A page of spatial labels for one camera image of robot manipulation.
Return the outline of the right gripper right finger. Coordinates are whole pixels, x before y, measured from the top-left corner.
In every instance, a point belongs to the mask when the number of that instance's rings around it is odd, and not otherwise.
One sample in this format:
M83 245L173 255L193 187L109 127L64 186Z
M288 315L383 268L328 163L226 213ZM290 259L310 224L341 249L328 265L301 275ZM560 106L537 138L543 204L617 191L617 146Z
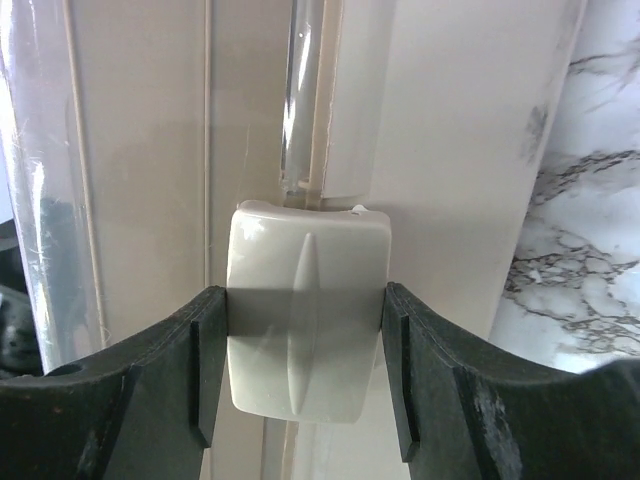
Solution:
M401 457L414 479L635 479L639 363L582 374L500 349L406 287L382 340Z

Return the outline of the beige plastic tool box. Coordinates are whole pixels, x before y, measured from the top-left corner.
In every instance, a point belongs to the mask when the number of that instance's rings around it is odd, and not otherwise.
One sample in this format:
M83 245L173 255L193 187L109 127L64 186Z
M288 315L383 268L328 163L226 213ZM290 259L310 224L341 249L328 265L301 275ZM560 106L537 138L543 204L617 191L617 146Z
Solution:
M487 341L582 1L5 1L44 373L226 291L213 479L410 479L406 287Z

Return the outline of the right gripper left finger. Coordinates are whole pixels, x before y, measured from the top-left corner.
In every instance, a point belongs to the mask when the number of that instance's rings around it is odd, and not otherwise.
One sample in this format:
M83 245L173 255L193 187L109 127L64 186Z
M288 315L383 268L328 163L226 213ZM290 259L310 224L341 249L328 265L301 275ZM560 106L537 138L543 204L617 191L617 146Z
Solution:
M226 342L226 291L210 286L104 350L2 381L2 478L199 478Z

